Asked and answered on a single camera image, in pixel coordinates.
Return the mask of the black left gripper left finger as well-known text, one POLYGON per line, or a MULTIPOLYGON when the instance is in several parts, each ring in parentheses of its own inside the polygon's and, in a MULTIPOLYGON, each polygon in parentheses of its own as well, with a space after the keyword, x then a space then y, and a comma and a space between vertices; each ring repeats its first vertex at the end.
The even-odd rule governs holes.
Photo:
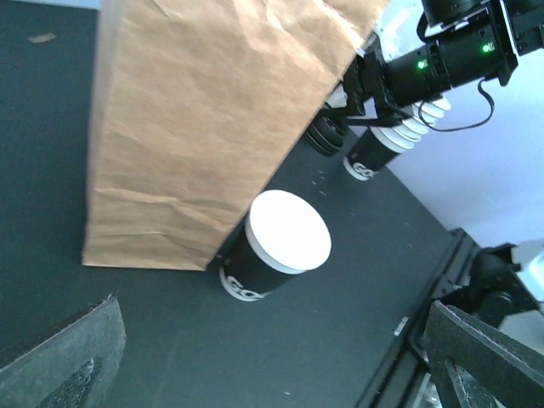
POLYGON ((110 295, 1 352, 1 406, 100 407, 125 345, 120 305, 110 295))

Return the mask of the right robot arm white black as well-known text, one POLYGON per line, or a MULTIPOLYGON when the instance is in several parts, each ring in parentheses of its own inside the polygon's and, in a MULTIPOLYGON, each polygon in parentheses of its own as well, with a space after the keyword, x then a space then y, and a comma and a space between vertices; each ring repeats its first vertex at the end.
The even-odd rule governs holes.
POLYGON ((356 55, 341 84, 344 107, 324 107, 314 124, 393 127, 411 106, 479 80, 506 86, 519 57, 543 46, 541 1, 424 1, 422 46, 391 61, 376 38, 356 55))

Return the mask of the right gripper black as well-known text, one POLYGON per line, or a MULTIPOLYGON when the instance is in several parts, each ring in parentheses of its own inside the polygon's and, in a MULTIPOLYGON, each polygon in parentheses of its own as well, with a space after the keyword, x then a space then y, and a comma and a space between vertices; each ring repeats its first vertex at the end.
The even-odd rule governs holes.
POLYGON ((317 118, 338 119, 348 126, 367 128, 395 128, 408 118, 404 112, 400 115, 400 108, 393 102, 375 53, 370 53, 369 58, 356 54, 343 75, 342 85, 347 96, 346 106, 334 107, 325 102, 317 118), (376 118, 365 116, 368 99, 374 102, 376 118))

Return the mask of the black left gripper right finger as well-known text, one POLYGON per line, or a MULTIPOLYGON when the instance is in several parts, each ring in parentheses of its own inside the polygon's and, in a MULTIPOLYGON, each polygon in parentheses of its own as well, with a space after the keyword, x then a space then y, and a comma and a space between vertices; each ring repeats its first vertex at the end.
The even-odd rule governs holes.
POLYGON ((424 343, 443 407, 543 406, 543 355, 470 314, 433 302, 424 343))

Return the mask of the brown kraft paper bag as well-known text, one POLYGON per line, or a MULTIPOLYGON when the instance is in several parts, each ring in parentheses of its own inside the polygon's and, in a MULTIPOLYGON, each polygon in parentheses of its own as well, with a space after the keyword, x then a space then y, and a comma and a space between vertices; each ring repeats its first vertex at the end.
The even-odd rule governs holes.
POLYGON ((103 1, 82 263, 205 269, 385 8, 103 1))

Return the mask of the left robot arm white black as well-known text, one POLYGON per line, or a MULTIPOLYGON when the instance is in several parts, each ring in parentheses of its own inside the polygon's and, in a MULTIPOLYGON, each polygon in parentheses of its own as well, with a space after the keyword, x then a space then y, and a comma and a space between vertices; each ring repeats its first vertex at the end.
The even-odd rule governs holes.
MULTIPOLYGON (((513 249, 504 244, 478 251, 465 235, 456 235, 416 305, 385 343, 355 406, 417 405, 430 383, 423 333, 433 302, 456 307, 492 330, 508 316, 535 310, 538 302, 521 280, 513 249)), ((110 295, 2 351, 1 405, 100 407, 125 347, 122 310, 110 295)))

